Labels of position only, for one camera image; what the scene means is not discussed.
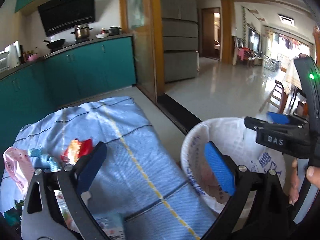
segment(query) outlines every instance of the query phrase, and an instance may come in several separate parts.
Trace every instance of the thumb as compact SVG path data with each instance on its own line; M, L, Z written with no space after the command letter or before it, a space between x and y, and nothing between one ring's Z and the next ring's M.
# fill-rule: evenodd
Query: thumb
M306 176L312 184L317 188L320 188L320 168L310 166L307 170Z

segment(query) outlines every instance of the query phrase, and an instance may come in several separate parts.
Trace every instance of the television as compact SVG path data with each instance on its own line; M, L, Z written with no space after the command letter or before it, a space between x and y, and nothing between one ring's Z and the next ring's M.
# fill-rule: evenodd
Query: television
M255 52L260 51L260 35L253 29L249 28L248 48Z
M38 11L47 37L95 22L94 0L51 0L40 5Z

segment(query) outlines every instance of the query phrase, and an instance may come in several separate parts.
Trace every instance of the pink plastic bag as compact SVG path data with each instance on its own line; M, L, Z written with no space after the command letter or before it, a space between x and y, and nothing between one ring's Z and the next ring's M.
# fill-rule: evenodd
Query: pink plastic bag
M35 172L27 151L9 147L4 152L3 159L7 172L25 197L29 183Z

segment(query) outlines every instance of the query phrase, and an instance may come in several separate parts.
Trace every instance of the red snack package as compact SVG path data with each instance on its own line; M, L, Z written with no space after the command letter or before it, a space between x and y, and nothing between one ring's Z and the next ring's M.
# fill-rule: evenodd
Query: red snack package
M61 155L61 160L74 165L81 156L89 154L92 150L92 139L85 141L75 139L70 142L68 148L65 150L63 155Z

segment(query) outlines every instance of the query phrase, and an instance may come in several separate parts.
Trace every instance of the countertop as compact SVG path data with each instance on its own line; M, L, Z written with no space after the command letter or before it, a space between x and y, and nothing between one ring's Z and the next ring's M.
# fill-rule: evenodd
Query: countertop
M65 51L68 51L70 49L75 49L75 48L78 48L78 47L81 47L81 46L85 46L85 45L88 45L88 44L91 44L91 43L95 43L95 42L100 42L100 41L106 41L106 40L113 40L113 39L119 39L119 38L125 38L125 37L132 37L133 35L132 34L120 34L120 35L115 35L115 36L108 36L108 37L105 37L105 38L101 38L101 39L98 39L98 38L95 38L93 40L90 40L90 41L84 41L84 42L81 42L81 43L78 43L78 44L74 44L74 45L71 45L71 46L68 46L68 47L65 47L63 49L60 49L60 50L57 50L53 53L50 53L48 55L45 55L44 57L39 57L37 60L34 60L34 61L28 61L24 64L21 64L21 65L18 65L17 67L14 67L14 68L10 68L10 69L4 69L2 71L0 71L0 80L25 68L25 67L28 67L32 64L35 64L37 62L40 62L40 61L44 61L46 59L48 59L49 57L52 57L52 56L55 56L59 53L62 53L62 52L65 52Z

